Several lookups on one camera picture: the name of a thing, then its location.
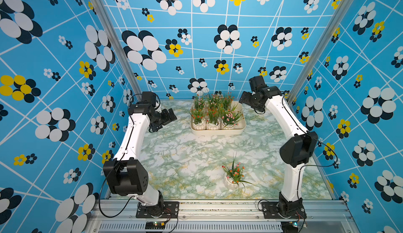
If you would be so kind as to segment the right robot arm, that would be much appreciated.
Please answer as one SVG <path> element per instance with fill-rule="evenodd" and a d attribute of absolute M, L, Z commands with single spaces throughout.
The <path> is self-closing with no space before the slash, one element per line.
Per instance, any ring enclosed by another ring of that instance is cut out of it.
<path fill-rule="evenodd" d="M 251 78 L 249 84 L 251 92 L 243 92 L 239 102 L 250 106 L 257 113 L 270 111 L 287 140 L 280 148 L 285 173 L 279 193 L 279 214 L 284 218 L 294 214 L 306 218 L 301 194 L 302 176 L 313 155 L 318 135 L 310 132 L 297 120 L 278 87 L 267 86 L 262 76 Z"/>

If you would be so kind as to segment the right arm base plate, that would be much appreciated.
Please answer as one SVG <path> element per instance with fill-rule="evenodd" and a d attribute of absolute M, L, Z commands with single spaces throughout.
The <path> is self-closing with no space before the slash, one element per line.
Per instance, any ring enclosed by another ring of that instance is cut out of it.
<path fill-rule="evenodd" d="M 263 213 L 265 219 L 301 220 L 307 218 L 305 208 L 300 201 L 288 203 L 260 200 L 257 207 Z"/>

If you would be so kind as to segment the potted plant front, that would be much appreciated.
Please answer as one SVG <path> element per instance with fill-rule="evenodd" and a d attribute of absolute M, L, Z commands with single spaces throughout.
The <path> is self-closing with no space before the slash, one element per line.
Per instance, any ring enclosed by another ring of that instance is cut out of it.
<path fill-rule="evenodd" d="M 231 164 L 223 164 L 221 169 L 224 172 L 224 185 L 230 190 L 238 189 L 244 193 L 246 191 L 245 184 L 254 185 L 245 180 L 245 167 L 237 161 L 237 153 L 233 155 Z"/>

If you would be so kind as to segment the potted plant red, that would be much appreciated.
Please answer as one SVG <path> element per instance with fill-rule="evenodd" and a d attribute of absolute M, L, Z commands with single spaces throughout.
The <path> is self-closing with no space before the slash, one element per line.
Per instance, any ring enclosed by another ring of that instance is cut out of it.
<path fill-rule="evenodd" d="M 220 111 L 218 107 L 208 107 L 207 129 L 219 130 L 220 129 Z"/>
<path fill-rule="evenodd" d="M 194 130 L 206 129 L 205 112 L 202 108 L 192 108 L 191 117 L 193 119 L 192 124 Z"/>

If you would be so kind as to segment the potted plant pink centre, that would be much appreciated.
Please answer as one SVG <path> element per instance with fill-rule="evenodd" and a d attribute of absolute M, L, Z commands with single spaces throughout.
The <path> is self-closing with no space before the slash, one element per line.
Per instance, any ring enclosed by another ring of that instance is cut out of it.
<path fill-rule="evenodd" d="M 222 128 L 224 130 L 234 129 L 242 118 L 242 111 L 239 111 L 237 106 L 232 106 L 229 109 L 223 110 L 221 114 Z"/>

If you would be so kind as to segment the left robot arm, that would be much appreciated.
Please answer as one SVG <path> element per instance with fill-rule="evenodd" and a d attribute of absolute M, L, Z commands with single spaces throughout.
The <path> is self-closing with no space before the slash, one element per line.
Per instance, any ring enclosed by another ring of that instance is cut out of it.
<path fill-rule="evenodd" d="M 128 128 L 113 160 L 103 164 L 105 183 L 112 194 L 135 198 L 140 208 L 152 217 L 160 217 L 164 208 L 162 192 L 149 184 L 149 174 L 140 162 L 146 132 L 158 132 L 177 120 L 173 109 L 161 109 L 157 94 L 144 91 L 141 100 L 128 108 Z"/>

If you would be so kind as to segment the potted plant orange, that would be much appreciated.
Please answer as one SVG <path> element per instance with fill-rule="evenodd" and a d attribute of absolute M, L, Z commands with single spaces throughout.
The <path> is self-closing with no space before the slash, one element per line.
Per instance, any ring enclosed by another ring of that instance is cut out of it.
<path fill-rule="evenodd" d="M 228 110 L 232 106 L 232 102 L 234 100 L 234 97 L 230 92 L 222 94 L 219 96 L 219 101 L 220 101 L 220 106 L 222 107 L 223 110 Z"/>

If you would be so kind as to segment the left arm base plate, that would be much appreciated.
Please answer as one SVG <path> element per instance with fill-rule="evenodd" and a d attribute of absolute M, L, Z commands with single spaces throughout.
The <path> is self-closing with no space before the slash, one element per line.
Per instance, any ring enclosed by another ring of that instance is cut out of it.
<path fill-rule="evenodd" d="M 179 202 L 168 201 L 155 206 L 143 206 L 141 203 L 137 206 L 136 218 L 142 219 L 169 219 L 177 218 L 179 212 Z"/>

